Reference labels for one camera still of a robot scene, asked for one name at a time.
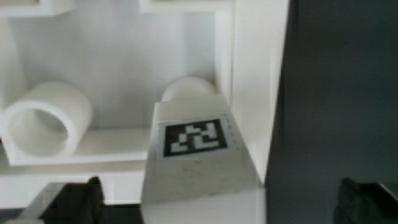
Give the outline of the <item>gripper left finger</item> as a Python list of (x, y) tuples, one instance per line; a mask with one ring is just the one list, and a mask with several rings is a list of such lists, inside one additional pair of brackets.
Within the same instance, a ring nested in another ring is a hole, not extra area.
[(98, 177), (87, 182), (45, 186), (11, 224), (101, 224), (103, 188)]

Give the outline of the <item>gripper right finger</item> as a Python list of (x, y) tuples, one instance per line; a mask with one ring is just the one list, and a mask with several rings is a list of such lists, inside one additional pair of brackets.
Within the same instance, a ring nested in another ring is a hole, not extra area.
[(398, 224), (398, 183), (341, 180), (332, 224)]

